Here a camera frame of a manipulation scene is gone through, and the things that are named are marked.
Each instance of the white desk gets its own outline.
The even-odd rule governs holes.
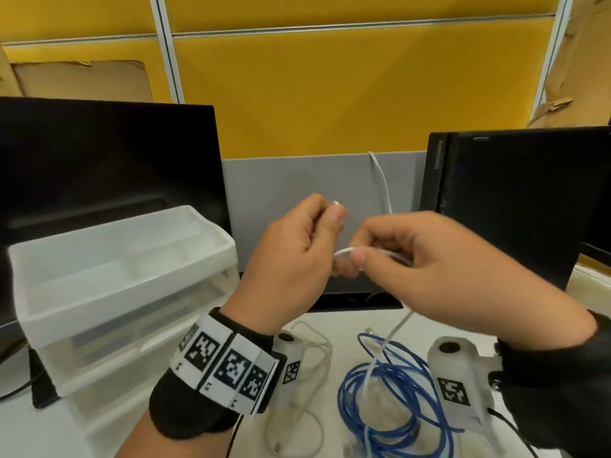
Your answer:
[[[343,445],[349,437],[337,411],[337,389],[344,376],[357,363],[367,361],[356,339],[356,334],[371,327],[378,335],[386,336],[397,324],[406,310],[378,310],[341,313],[314,313],[301,320],[308,322],[327,336],[334,347],[329,380],[314,400],[311,408],[320,416],[325,425],[326,439],[318,457],[343,457]],[[426,359],[426,353],[435,339],[441,336],[461,336],[473,341],[482,355],[492,355],[494,339],[433,322],[420,315],[414,317],[397,334],[396,340]],[[27,354],[25,350],[0,366],[0,395],[25,383],[28,377]],[[500,395],[495,396],[496,408],[508,414]],[[509,430],[507,425],[496,421],[495,428],[507,448],[507,457],[531,458],[524,445]],[[267,457],[263,447],[263,418],[244,420],[235,441],[232,458]],[[286,454],[299,454],[310,450],[318,437],[318,428],[313,420],[304,416],[298,432],[286,448]],[[434,449],[434,437],[422,434],[418,445]],[[492,458],[493,454],[483,438],[475,434],[464,434],[461,439],[464,456],[469,458]],[[42,411],[31,406],[29,391],[17,398],[0,404],[0,450],[7,458],[90,458],[70,415],[61,402]],[[540,458],[559,458],[558,451],[540,451]]]

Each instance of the blue cable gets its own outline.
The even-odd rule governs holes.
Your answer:
[[[360,333],[357,337],[359,344],[371,358],[374,358],[374,355],[365,346],[362,339],[370,338],[379,343],[384,342],[384,338],[368,333]],[[407,423],[391,431],[377,431],[370,427],[369,440],[371,444],[371,454],[375,458],[386,458],[388,454],[401,458],[441,458],[447,448],[447,458],[453,458],[454,440],[452,433],[463,432],[463,430],[452,428],[448,424],[444,411],[441,408],[441,403],[439,402],[439,396],[434,388],[433,380],[428,370],[428,364],[407,347],[396,341],[390,341],[389,346],[393,346],[403,351],[405,354],[408,354],[415,363],[410,362],[405,357],[387,347],[383,352],[386,362],[378,361],[378,364],[373,368],[371,377],[379,377],[394,397],[411,412],[412,416]],[[395,364],[391,362],[389,354],[404,364]],[[337,391],[337,408],[340,411],[340,416],[348,429],[360,441],[363,449],[365,449],[364,431],[366,425],[359,415],[356,397],[358,390],[365,380],[369,364],[370,363],[361,363],[348,371]],[[435,397],[418,384],[412,376],[410,376],[411,373],[419,374],[427,379],[432,386],[433,392],[435,392]],[[435,419],[429,418],[422,413],[418,396],[423,398],[431,406],[435,414]],[[441,434],[439,435],[439,445],[437,449],[433,453],[426,455],[412,454],[403,451],[405,447],[414,444],[416,439],[418,439],[422,421],[440,429]],[[391,441],[393,443],[388,444],[379,438],[392,439]]]

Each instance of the left hand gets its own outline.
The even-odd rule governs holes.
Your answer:
[[[325,290],[347,217],[346,207],[312,194],[270,223],[221,313],[267,335],[303,315]]]

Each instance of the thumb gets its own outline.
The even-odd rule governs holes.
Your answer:
[[[350,258],[371,281],[398,299],[408,300],[410,285],[418,270],[394,261],[375,247],[357,247]]]
[[[337,203],[329,206],[316,223],[310,251],[314,254],[328,255],[331,260],[335,250],[335,241],[343,230],[344,221],[347,217],[348,210],[346,207]]]

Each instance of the gray fabric panel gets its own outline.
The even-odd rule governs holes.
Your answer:
[[[378,153],[393,211],[418,209],[425,151]],[[350,209],[338,248],[347,245],[360,223],[384,213],[384,184],[367,154],[261,157],[223,161],[227,203],[240,271],[269,222],[313,192]]]

